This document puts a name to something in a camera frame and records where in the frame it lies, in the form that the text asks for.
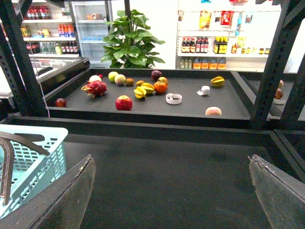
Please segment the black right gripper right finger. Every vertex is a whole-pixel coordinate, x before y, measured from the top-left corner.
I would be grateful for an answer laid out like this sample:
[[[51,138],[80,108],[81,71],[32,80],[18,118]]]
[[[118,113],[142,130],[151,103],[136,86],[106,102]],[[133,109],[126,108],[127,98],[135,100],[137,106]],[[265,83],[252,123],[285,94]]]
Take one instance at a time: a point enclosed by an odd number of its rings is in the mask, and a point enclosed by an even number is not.
[[[249,170],[258,200],[274,229],[305,227],[305,184],[258,155]]]

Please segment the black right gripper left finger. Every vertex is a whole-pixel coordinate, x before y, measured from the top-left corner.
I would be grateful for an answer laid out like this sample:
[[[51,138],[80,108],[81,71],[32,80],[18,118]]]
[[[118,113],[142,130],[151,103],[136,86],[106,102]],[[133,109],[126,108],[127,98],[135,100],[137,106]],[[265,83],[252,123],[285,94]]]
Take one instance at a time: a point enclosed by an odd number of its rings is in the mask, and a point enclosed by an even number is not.
[[[94,184],[92,155],[54,181],[29,202],[1,219],[2,229],[78,229]]]

